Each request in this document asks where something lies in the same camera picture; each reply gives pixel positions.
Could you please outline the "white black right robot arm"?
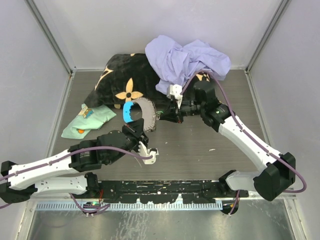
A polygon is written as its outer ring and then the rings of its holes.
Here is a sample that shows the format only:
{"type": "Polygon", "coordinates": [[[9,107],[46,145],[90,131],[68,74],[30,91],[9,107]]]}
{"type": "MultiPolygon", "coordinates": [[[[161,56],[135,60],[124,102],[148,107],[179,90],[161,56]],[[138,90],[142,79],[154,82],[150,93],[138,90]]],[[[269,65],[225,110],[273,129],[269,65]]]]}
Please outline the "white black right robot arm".
{"type": "Polygon", "coordinates": [[[296,159],[291,153],[280,153],[249,130],[228,105],[218,100],[212,83],[198,81],[193,91],[194,99],[184,101],[182,87],[170,85],[166,94],[170,105],[159,118],[180,124],[184,117],[199,115],[207,126],[230,140],[253,162],[256,171],[230,170],[219,178],[223,196],[231,197],[242,190],[254,191],[272,201],[293,185],[296,159]]]}

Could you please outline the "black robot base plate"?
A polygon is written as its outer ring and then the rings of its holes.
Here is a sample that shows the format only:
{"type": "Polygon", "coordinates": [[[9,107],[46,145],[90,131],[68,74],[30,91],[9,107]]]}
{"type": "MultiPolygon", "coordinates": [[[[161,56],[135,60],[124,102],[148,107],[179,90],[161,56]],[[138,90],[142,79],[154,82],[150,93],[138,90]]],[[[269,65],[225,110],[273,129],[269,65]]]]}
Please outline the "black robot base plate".
{"type": "Polygon", "coordinates": [[[76,199],[101,198],[105,203],[142,204],[215,203],[219,198],[235,198],[237,192],[213,180],[103,180],[90,185],[88,191],[76,194],[76,199]]]}

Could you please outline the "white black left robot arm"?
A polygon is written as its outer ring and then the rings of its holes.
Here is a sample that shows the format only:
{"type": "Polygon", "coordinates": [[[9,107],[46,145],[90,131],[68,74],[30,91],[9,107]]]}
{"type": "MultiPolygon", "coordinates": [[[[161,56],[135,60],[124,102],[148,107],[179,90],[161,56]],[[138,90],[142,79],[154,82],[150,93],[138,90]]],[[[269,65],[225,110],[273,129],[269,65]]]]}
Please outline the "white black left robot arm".
{"type": "Polygon", "coordinates": [[[148,148],[149,139],[144,132],[142,118],[129,122],[122,130],[113,130],[93,140],[79,144],[51,157],[26,164],[5,161],[1,164],[0,198],[6,204],[28,201],[32,195],[68,193],[85,194],[95,198],[100,193],[97,177],[90,173],[103,165],[111,165],[124,155],[154,164],[158,150],[148,148]]]}

